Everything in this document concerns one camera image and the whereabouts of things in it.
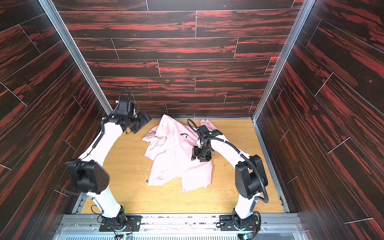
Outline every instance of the pink cloth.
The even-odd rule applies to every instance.
[[[201,120],[212,131],[217,129],[209,120]],[[160,124],[143,138],[150,142],[144,156],[153,161],[148,185],[164,185],[175,177],[181,177],[183,192],[211,184],[212,162],[191,161],[197,134],[189,126],[163,115]]]

